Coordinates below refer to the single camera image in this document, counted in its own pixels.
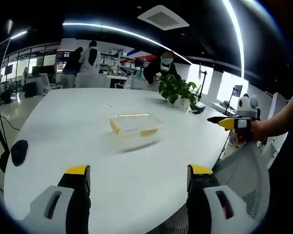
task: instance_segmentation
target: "ceiling vent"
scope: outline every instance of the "ceiling vent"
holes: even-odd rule
[[[189,24],[185,20],[163,5],[154,6],[139,15],[138,19],[150,23],[164,31],[174,28],[189,27]]]

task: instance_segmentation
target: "white table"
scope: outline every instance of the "white table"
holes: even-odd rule
[[[163,139],[126,153],[113,149],[109,119],[150,113],[165,121]],[[90,165],[89,233],[143,234],[168,219],[187,199],[187,165],[215,164],[228,132],[207,121],[223,116],[174,109],[156,92],[125,89],[52,90],[37,105],[16,140],[26,139],[24,163],[8,160],[4,201],[15,219],[57,185],[72,166]]]
[[[128,79],[128,77],[114,76],[114,75],[107,75],[107,78],[110,78],[110,79],[122,79],[122,80],[127,80]]]
[[[216,110],[219,111],[219,112],[221,112],[221,113],[224,113],[226,111],[226,108],[223,107],[223,106],[221,106],[217,102],[211,102],[211,104],[213,105],[213,108],[216,108]],[[236,113],[232,109],[230,109],[230,108],[227,109],[227,112],[229,112],[233,116],[236,115]]]

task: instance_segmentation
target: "plant pot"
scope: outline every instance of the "plant pot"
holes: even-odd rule
[[[184,99],[183,99],[183,103],[182,103],[182,111],[183,111],[183,112],[187,112],[188,109],[189,109],[189,107],[190,107],[190,105],[191,105],[191,101],[190,101],[190,99],[186,99],[186,98],[184,98]]]
[[[181,95],[178,94],[178,98],[177,100],[174,102],[174,104],[171,104],[170,102],[168,102],[170,105],[172,105],[175,108],[181,108],[182,107],[182,103],[183,103],[183,98],[181,97]]]

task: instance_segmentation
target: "hand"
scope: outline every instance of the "hand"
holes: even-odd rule
[[[251,132],[254,140],[263,141],[269,136],[269,126],[266,121],[255,120],[251,122]],[[243,130],[236,132],[236,139],[238,143],[245,142]]]

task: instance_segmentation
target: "led light strip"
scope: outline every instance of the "led light strip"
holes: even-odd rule
[[[106,26],[106,25],[100,25],[100,24],[93,24],[93,23],[63,23],[64,26],[91,26],[91,27],[98,27],[98,28],[107,28],[107,29],[111,29],[111,30],[115,30],[115,31],[118,31],[118,32],[122,32],[122,33],[126,33],[126,34],[130,34],[130,35],[133,35],[135,37],[138,37],[138,38],[141,38],[143,40],[147,40],[149,42],[152,42],[156,45],[159,45],[161,47],[163,47],[164,49],[166,50],[169,50],[169,51],[172,51],[175,55],[179,56],[180,58],[182,58],[184,61],[187,61],[188,63],[190,63],[192,65],[192,62],[190,62],[189,60],[187,60],[185,57],[181,56],[180,54],[174,52],[173,50],[167,48],[166,46],[156,42],[156,41],[153,41],[149,38],[146,38],[146,37],[143,37],[139,34],[135,34],[135,33],[132,33],[132,32],[129,32],[129,31],[126,31],[126,30],[123,30],[123,29],[120,29],[120,28],[114,28],[114,27],[110,27],[110,26]]]
[[[238,39],[240,57],[241,57],[241,78],[244,78],[244,49],[243,49],[243,41],[242,41],[242,34],[241,34],[240,26],[239,26],[238,19],[234,13],[234,10],[233,10],[229,0],[223,0],[223,3],[224,3],[224,5],[230,15],[231,21],[234,26],[235,34]]]
[[[27,31],[23,31],[23,32],[17,33],[16,35],[14,35],[14,36],[11,37],[11,40],[13,40],[13,39],[15,39],[15,38],[18,38],[18,37],[20,37],[21,35],[24,35],[24,34],[26,34],[26,33],[27,33]]]

